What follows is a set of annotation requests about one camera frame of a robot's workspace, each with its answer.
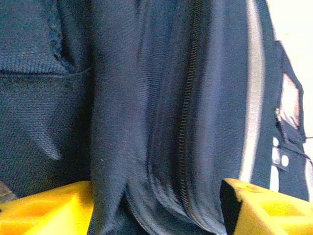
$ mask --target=yellow plastic block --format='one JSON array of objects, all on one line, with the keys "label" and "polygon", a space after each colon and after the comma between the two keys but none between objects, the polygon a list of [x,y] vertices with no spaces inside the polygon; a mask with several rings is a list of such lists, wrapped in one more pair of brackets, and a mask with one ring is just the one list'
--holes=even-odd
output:
[{"label": "yellow plastic block", "polygon": [[239,180],[225,181],[242,202],[235,235],[313,235],[312,203]]},{"label": "yellow plastic block", "polygon": [[0,204],[0,235],[86,235],[93,211],[89,181]]}]

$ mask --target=backpack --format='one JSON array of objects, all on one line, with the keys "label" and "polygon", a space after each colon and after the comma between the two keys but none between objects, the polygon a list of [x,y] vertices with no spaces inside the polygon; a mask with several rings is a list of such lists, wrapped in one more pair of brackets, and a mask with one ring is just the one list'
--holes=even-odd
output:
[{"label": "backpack", "polygon": [[[0,180],[18,197],[91,180],[90,235],[202,235],[226,234],[222,179],[270,187],[284,134],[265,0],[10,1],[0,14]],[[279,190],[308,200],[299,154]]]}]

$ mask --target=metal zipper teeth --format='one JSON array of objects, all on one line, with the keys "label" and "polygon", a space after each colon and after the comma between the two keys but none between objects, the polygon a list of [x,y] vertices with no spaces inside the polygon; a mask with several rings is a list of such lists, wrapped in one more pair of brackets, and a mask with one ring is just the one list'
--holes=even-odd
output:
[{"label": "metal zipper teeth", "polygon": [[190,105],[190,95],[192,91],[192,87],[195,79],[195,69],[196,69],[196,61],[198,54],[198,42],[200,35],[200,8],[201,8],[201,0],[195,0],[194,6],[194,18],[192,24],[192,39],[191,39],[191,52],[189,58],[189,69],[188,76],[184,89],[184,98],[180,116],[180,124],[179,124],[179,136],[178,136],[178,156],[179,156],[179,185],[180,185],[180,197],[182,200],[182,204],[187,215],[201,228],[207,230],[205,226],[203,226],[198,219],[193,214],[188,190],[187,190],[187,182],[186,182],[186,172],[185,172],[185,151],[186,151],[186,124],[187,117]]}]

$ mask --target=yellow plastic object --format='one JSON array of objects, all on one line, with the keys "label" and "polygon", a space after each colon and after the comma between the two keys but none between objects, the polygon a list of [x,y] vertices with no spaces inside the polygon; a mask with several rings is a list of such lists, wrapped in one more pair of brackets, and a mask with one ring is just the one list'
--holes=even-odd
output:
[{"label": "yellow plastic object", "polygon": [[93,210],[89,181],[0,204],[0,235],[86,235]]},{"label": "yellow plastic object", "polygon": [[239,180],[225,181],[242,202],[234,235],[313,235],[312,203]]}]

